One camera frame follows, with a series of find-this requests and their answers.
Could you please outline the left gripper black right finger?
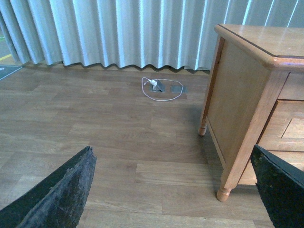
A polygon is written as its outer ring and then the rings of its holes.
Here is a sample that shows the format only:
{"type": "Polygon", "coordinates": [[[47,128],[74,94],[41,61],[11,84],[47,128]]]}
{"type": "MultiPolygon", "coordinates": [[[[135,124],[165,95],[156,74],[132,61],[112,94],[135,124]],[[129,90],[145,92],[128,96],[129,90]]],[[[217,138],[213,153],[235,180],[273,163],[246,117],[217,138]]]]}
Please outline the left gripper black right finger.
{"type": "Polygon", "coordinates": [[[257,189],[276,228],[304,226],[304,172],[255,145],[250,157],[257,189]]]}

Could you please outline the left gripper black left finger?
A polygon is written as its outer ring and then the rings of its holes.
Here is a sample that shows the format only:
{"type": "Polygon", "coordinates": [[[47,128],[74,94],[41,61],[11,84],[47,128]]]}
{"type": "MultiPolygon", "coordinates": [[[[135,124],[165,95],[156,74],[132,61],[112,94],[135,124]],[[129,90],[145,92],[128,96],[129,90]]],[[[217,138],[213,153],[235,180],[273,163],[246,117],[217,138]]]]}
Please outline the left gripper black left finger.
{"type": "Polygon", "coordinates": [[[91,189],[96,157],[82,149],[0,211],[2,228],[75,228],[91,189]]]}

